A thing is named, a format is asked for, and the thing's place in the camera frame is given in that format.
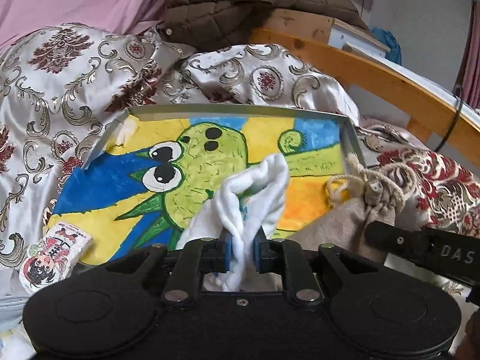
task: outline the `screw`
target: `screw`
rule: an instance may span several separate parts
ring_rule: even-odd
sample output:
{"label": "screw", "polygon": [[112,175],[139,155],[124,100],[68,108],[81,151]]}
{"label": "screw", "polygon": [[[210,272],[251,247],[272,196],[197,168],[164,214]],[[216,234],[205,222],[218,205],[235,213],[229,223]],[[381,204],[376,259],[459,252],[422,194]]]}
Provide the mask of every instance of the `screw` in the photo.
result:
{"label": "screw", "polygon": [[315,302],[315,300],[320,298],[320,293],[314,289],[301,289],[297,292],[297,298],[304,302]]}
{"label": "screw", "polygon": [[245,307],[245,306],[248,306],[248,303],[249,302],[246,299],[237,299],[237,306]]}
{"label": "screw", "polygon": [[165,299],[170,302],[183,302],[188,298],[188,294],[180,289],[172,289],[165,293]]}

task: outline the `pink sheet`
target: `pink sheet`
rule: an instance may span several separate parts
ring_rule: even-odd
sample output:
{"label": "pink sheet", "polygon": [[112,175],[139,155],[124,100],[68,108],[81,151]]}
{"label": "pink sheet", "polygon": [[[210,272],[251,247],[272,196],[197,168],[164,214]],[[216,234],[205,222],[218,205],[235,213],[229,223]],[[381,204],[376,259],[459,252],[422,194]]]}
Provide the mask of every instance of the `pink sheet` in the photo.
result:
{"label": "pink sheet", "polygon": [[42,27],[78,22],[135,34],[162,20],[165,0],[0,0],[0,51]]}

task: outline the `quilted jacket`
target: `quilted jacket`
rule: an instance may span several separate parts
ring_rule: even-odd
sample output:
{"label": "quilted jacket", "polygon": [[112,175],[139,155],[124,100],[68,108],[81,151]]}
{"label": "quilted jacket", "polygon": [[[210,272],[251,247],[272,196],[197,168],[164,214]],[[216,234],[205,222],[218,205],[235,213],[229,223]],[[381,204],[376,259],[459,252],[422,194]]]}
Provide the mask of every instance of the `quilted jacket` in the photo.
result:
{"label": "quilted jacket", "polygon": [[336,17],[367,29],[350,0],[166,0],[165,39],[199,51],[246,44],[252,30],[275,8]]}

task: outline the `rope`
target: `rope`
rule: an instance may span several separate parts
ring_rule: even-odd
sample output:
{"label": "rope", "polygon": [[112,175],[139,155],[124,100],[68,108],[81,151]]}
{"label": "rope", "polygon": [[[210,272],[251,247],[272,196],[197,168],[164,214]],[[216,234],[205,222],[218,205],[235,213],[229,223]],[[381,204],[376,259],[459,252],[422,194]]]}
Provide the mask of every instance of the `rope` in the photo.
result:
{"label": "rope", "polygon": [[[389,163],[380,168],[380,171],[371,170],[365,168],[360,164],[357,156],[353,153],[349,153],[346,157],[346,161],[351,166],[351,175],[335,175],[328,179],[326,187],[328,194],[330,195],[330,205],[333,207],[342,204],[341,193],[345,190],[354,192],[356,195],[361,195],[365,191],[365,186],[371,184],[373,180],[381,181],[385,186],[390,188],[392,200],[395,202],[395,206],[398,211],[402,211],[405,207],[405,202],[412,196],[417,188],[418,178],[412,168],[404,163]],[[397,183],[388,178],[383,173],[388,173],[392,170],[401,169],[405,172],[406,186],[401,188]],[[333,183],[338,180],[344,180],[345,182],[335,190],[333,189]]]}

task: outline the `green cartoon creature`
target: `green cartoon creature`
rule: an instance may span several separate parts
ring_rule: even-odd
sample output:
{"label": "green cartoon creature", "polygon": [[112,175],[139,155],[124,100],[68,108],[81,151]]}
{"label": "green cartoon creature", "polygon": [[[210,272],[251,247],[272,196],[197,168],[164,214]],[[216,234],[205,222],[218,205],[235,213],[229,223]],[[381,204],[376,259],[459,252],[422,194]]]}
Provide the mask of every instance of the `green cartoon creature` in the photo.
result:
{"label": "green cartoon creature", "polygon": [[[303,135],[296,130],[284,131],[278,147],[285,155],[290,176],[323,176],[342,173],[341,163],[326,160],[327,151],[335,147],[298,152],[304,145]],[[143,183],[153,196],[115,220],[159,212],[159,218],[136,240],[141,247],[160,232],[173,229],[169,249],[174,249],[183,230],[200,210],[206,199],[213,197],[229,175],[255,165],[248,163],[247,143],[242,133],[215,123],[190,126],[176,141],[160,142],[137,154],[159,162],[130,177]]]}

